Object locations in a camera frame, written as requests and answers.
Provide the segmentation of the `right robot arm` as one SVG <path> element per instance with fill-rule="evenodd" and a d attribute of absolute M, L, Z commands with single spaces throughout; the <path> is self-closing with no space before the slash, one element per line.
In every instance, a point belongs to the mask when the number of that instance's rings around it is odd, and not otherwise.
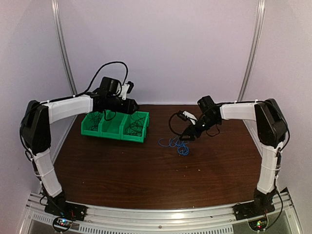
<path fill-rule="evenodd" d="M 215 103 L 210 96 L 205 96 L 198 101 L 198 106 L 200 117 L 188 111 L 177 112 L 181 120 L 190 123 L 179 134 L 180 140 L 194 141 L 211 127 L 221 125 L 224 120 L 251 120 L 256 123 L 262 160 L 250 211 L 254 215 L 262 214 L 271 205 L 281 167 L 281 153 L 289 141 L 288 125 L 276 100 Z"/>

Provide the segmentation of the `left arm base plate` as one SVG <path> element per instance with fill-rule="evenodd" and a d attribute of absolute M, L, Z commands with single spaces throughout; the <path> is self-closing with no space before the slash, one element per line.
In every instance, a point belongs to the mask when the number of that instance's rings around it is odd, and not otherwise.
<path fill-rule="evenodd" d="M 84 205 L 65 202 L 64 211 L 61 211 L 52 204 L 47 204 L 44 211 L 55 216 L 64 217 L 68 220 L 84 221 L 87 207 Z"/>

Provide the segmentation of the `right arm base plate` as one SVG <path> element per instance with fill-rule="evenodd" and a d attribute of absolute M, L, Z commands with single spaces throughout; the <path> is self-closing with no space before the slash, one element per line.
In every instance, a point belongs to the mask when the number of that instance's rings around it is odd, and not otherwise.
<path fill-rule="evenodd" d="M 233 206 L 233 212 L 237 221 L 250 219 L 257 216 L 264 216 L 265 213 L 275 211 L 274 205 L 270 204 L 265 208 L 257 208 L 254 201 L 247 203 L 237 203 Z"/>

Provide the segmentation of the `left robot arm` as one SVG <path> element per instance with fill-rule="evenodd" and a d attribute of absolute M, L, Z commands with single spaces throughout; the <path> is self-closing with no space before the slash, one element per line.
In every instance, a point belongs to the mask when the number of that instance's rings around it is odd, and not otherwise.
<path fill-rule="evenodd" d="M 28 103 L 25 115 L 19 127 L 19 136 L 25 153 L 32 163 L 36 177 L 39 179 L 43 193 L 47 197 L 47 206 L 59 216 L 70 212 L 65 192 L 58 181 L 51 156 L 51 128 L 60 120 L 93 112 L 113 111 L 133 114 L 138 111 L 138 104 L 128 98 L 134 83 L 121 83 L 119 80 L 103 77 L 100 86 L 94 91 L 84 91 L 70 97 Z"/>

